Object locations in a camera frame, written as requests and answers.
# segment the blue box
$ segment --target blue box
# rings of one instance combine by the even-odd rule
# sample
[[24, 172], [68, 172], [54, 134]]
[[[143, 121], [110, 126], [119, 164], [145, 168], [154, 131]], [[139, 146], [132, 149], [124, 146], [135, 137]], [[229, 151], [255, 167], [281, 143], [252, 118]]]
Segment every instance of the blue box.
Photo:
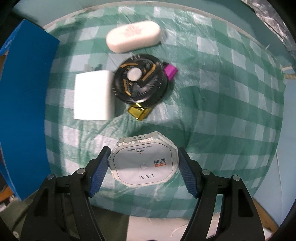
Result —
[[58, 44], [49, 33], [23, 20], [0, 49], [0, 172], [21, 200], [50, 173], [45, 97]]

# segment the green checkered cloth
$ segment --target green checkered cloth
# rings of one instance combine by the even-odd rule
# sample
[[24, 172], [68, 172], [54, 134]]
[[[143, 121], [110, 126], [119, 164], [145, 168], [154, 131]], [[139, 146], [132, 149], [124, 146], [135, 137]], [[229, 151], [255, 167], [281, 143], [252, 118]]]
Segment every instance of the green checkered cloth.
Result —
[[[254, 195], [273, 160], [283, 116], [279, 62], [235, 26], [199, 10], [152, 5], [104, 7], [56, 21], [47, 31], [60, 40], [49, 78], [45, 134], [57, 176], [69, 175], [121, 137], [159, 131], [215, 175], [239, 175]], [[106, 45], [113, 28], [152, 20], [162, 43], [115, 54]], [[75, 75], [86, 68], [116, 70], [131, 54], [147, 53], [179, 69], [164, 99], [142, 122], [125, 111], [107, 121], [74, 120]], [[215, 211], [222, 197], [218, 196]], [[179, 171], [166, 183], [129, 188], [108, 170], [94, 205], [156, 218], [188, 218], [196, 199]]]

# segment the blue gripper pad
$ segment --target blue gripper pad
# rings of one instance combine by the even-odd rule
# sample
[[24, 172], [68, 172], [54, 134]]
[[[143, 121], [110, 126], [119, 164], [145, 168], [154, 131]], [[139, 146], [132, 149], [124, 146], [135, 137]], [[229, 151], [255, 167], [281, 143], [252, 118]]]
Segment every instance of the blue gripper pad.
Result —
[[108, 170], [108, 157], [111, 154], [111, 149], [109, 148], [103, 155], [100, 163], [98, 164], [94, 174], [91, 177], [91, 188], [89, 189], [89, 195], [93, 197], [97, 193], [102, 185], [106, 172]]
[[198, 191], [197, 191], [195, 176], [180, 150], [178, 151], [178, 154], [179, 154], [179, 170], [185, 182], [187, 191], [191, 193], [194, 197], [197, 197]]

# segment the purple block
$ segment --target purple block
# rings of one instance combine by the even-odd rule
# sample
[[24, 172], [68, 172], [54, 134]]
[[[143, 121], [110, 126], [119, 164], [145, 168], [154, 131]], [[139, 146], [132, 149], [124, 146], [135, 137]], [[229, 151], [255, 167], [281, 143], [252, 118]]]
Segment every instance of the purple block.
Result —
[[168, 64], [165, 68], [165, 74], [167, 75], [169, 81], [172, 81], [177, 72], [178, 69], [170, 64]]

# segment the white sponge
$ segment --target white sponge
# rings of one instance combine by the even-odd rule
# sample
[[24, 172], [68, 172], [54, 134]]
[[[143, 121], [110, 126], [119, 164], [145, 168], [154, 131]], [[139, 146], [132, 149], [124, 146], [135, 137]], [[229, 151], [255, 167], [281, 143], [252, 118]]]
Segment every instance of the white sponge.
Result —
[[153, 21], [142, 21], [119, 26], [106, 36], [106, 43], [115, 53], [153, 46], [161, 38], [160, 26]]
[[110, 120], [114, 118], [113, 72], [99, 70], [77, 74], [74, 89], [74, 119]]

